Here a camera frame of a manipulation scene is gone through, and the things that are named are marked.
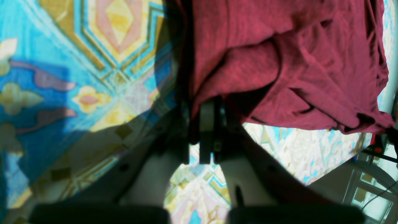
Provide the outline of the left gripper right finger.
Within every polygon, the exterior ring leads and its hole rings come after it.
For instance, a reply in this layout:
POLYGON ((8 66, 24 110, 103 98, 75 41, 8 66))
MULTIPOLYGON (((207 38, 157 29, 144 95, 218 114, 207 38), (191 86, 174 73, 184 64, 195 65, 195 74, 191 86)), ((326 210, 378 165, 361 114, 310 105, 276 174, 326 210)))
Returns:
POLYGON ((221 98, 200 106, 199 131, 200 163, 213 161, 221 167, 233 207, 333 204, 257 144, 221 98))

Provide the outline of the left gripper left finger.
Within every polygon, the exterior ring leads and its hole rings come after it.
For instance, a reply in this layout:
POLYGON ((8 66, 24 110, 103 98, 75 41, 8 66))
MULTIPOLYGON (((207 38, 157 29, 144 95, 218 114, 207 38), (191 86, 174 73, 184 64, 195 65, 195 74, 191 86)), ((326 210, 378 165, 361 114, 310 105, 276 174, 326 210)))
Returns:
POLYGON ((67 202, 162 206, 169 179, 189 163, 188 127, 189 107, 183 101, 107 173, 67 202))

